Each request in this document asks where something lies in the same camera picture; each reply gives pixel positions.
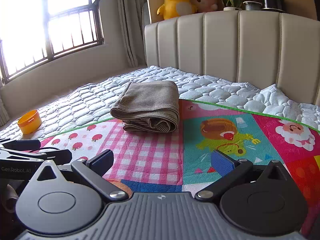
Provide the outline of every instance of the colorful mat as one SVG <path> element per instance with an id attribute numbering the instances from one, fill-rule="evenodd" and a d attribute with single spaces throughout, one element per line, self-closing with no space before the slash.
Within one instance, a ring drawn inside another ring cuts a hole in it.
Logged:
<path id="1" fill-rule="evenodd" d="M 114 164 L 103 177 L 129 194 L 190 191 L 194 195 L 220 178 L 210 163 L 215 149 L 259 165 L 278 159 L 308 202 L 302 227 L 302 233 L 308 233 L 320 211 L 316 131 L 288 120 L 187 100 L 180 100 L 180 117 L 179 129 L 171 134 L 129 133 L 122 129 L 122 122 L 111 119 L 46 138 L 42 147 L 70 149 L 73 160 L 90 159 L 111 149 Z"/>

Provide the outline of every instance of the folded cloth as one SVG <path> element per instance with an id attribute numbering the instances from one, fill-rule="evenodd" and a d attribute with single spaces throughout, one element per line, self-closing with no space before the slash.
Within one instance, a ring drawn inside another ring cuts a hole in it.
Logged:
<path id="1" fill-rule="evenodd" d="M 172 81 L 130 82 L 110 110 L 126 131 L 170 133 L 179 123 L 179 93 Z"/>

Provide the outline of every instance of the yellow plush toy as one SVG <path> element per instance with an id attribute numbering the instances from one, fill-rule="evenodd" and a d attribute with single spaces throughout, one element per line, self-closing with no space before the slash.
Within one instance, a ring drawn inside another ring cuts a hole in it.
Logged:
<path id="1" fill-rule="evenodd" d="M 164 0 L 164 4 L 160 6 L 157 14 L 163 15 L 165 20 L 193 14 L 197 11 L 195 5 L 190 3 L 190 0 Z"/>

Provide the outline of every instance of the pink checkered pattern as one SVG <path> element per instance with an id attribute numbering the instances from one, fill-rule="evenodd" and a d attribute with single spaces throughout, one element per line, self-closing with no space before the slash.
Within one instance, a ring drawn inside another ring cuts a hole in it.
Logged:
<path id="1" fill-rule="evenodd" d="M 105 179 L 182 185 L 182 129 L 171 134 L 125 132 L 118 122 L 104 139 L 99 152 L 111 149 L 114 164 Z"/>

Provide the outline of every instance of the beige leather headboard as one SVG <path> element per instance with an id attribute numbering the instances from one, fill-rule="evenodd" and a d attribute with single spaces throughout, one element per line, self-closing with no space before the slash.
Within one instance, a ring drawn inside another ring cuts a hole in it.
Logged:
<path id="1" fill-rule="evenodd" d="M 145 27 L 148 66 L 175 67 L 320 105 L 320 22 L 265 11 L 220 11 Z"/>

